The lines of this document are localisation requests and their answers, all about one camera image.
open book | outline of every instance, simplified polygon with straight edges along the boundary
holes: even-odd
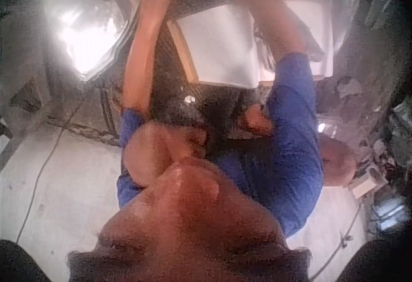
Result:
[[[323,6],[314,1],[285,2],[321,48],[321,60],[311,62],[312,73],[332,76],[330,14],[326,15]],[[222,5],[169,21],[167,25],[189,82],[248,89],[259,83],[273,83],[274,68],[268,62],[270,51],[255,36],[254,20],[248,10]]]

person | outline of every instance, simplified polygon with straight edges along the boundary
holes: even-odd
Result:
[[[124,79],[121,210],[70,281],[307,281],[310,255],[290,250],[323,187],[315,91],[299,30],[282,0],[239,0],[277,62],[267,101],[275,131],[261,151],[205,157],[206,132],[151,120],[155,45],[171,0],[141,0]]]
[[[274,125],[258,103],[251,104],[238,118],[238,126],[255,136],[270,137]],[[323,185],[345,187],[355,176],[356,160],[352,150],[334,138],[319,133],[319,152],[323,161]]]

nose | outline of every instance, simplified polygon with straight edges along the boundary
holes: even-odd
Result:
[[[214,203],[219,198],[221,187],[215,169],[207,162],[185,158],[176,162],[159,177],[154,188],[155,199],[167,202],[167,206]]]

white object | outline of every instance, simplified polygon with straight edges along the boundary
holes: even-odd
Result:
[[[332,20],[327,7],[316,1],[285,0],[325,53],[321,62],[311,62],[313,75],[333,75]],[[196,71],[196,81],[241,88],[256,88],[273,82],[267,49],[254,37],[254,20],[248,10],[222,5],[176,21]]]
[[[380,173],[379,167],[372,163],[366,169],[366,172],[359,178],[356,178],[349,184],[349,190],[356,199],[361,198],[366,193],[386,185],[388,181]]]
[[[249,12],[223,5],[177,20],[198,81],[256,88],[258,55]]]

short sleeve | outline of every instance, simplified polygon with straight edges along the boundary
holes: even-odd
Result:
[[[133,136],[135,131],[144,123],[142,116],[133,109],[125,109],[122,117],[122,125],[120,130],[120,145],[124,150]],[[117,198],[120,208],[127,205],[133,198],[139,195],[143,191],[142,187],[139,187],[132,181],[129,172],[124,167],[122,158],[122,174],[117,180]]]

